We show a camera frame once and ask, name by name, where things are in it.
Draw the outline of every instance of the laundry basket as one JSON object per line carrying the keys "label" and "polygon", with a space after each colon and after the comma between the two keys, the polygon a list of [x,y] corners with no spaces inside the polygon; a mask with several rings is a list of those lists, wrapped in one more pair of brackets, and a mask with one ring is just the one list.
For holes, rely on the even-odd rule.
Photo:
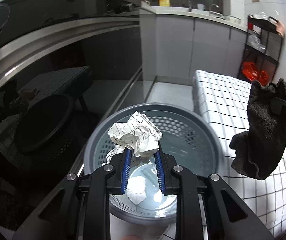
{"label": "laundry basket", "polygon": [[[118,111],[96,128],[84,152],[85,174],[102,166],[106,154],[115,147],[107,131],[115,122],[127,122],[135,111],[145,114],[159,128],[163,134],[160,140],[163,152],[173,155],[178,164],[205,177],[220,173],[221,145],[214,131],[199,115],[174,105],[146,103]],[[141,225],[174,223],[176,196],[164,196],[159,191],[154,158],[150,163],[131,168],[130,178],[135,176],[145,177],[147,198],[134,205],[125,194],[110,195],[110,212],[120,219]]]}

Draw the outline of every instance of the white checkered mat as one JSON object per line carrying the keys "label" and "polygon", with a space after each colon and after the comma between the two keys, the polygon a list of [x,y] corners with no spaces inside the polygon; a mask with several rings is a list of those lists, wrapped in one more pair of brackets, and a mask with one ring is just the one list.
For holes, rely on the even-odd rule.
{"label": "white checkered mat", "polygon": [[273,236],[286,229],[286,169],[282,159],[266,180],[238,174],[230,167],[233,135],[249,129],[247,104],[251,85],[236,78],[197,70],[193,77],[194,111],[213,128],[222,145],[225,181],[259,217]]}

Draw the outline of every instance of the crumpled paper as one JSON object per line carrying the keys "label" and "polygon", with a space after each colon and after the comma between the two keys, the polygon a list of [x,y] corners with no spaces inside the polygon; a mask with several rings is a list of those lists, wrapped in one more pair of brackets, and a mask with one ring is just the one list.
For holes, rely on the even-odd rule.
{"label": "crumpled paper", "polygon": [[107,163],[113,155],[133,149],[131,166],[147,162],[159,150],[158,141],[162,138],[160,130],[145,114],[135,112],[126,123],[114,123],[107,134],[116,147],[107,154]]}

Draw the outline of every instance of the white cabinet door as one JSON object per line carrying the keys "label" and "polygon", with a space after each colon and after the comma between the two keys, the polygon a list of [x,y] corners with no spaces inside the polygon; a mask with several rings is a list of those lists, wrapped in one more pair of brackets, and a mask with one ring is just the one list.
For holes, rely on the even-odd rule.
{"label": "white cabinet door", "polygon": [[230,40],[226,53],[224,71],[226,76],[237,77],[246,41],[246,32],[231,28]]}
{"label": "white cabinet door", "polygon": [[156,17],[156,74],[188,79],[193,39],[193,18]]}
{"label": "white cabinet door", "polygon": [[195,19],[190,78],[196,70],[223,74],[230,27]]}

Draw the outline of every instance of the black cloth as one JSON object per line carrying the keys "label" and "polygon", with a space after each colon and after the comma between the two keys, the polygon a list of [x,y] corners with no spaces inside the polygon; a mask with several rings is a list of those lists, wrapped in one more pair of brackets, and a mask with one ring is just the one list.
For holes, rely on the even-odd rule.
{"label": "black cloth", "polygon": [[264,180],[276,169],[286,147],[286,119],[274,115],[270,102],[279,97],[286,100],[286,83],[263,87],[252,82],[247,106],[249,131],[233,136],[230,148],[236,150],[231,167],[239,174]]}

